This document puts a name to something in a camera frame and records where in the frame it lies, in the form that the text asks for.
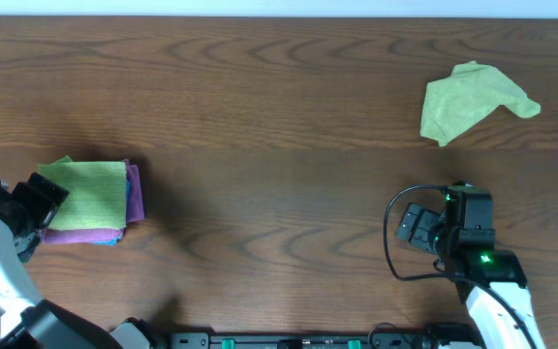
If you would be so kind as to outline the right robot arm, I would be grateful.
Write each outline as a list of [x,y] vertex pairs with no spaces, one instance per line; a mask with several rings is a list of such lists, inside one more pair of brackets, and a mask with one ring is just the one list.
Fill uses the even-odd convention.
[[396,236],[436,256],[435,271],[402,281],[452,282],[486,348],[544,348],[518,258],[495,247],[491,204],[454,204],[442,212],[407,206]]

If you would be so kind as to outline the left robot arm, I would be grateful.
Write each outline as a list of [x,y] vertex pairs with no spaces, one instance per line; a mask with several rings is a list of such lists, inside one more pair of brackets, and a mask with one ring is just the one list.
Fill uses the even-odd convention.
[[0,348],[164,348],[165,339],[142,320],[129,318],[112,331],[46,300],[24,264],[67,191],[31,174],[13,191],[0,180]]

